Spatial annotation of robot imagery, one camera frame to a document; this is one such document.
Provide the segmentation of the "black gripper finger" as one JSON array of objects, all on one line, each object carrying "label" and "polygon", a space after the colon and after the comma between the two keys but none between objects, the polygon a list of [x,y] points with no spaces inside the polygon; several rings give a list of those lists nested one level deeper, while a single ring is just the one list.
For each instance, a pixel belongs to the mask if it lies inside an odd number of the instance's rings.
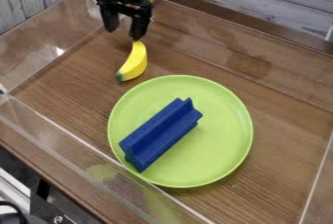
[{"label": "black gripper finger", "polygon": [[130,36],[135,41],[146,35],[151,22],[151,16],[153,14],[150,11],[137,12],[131,16]]},{"label": "black gripper finger", "polygon": [[109,32],[114,32],[119,27],[119,10],[114,6],[102,5],[101,14],[105,27]]}]

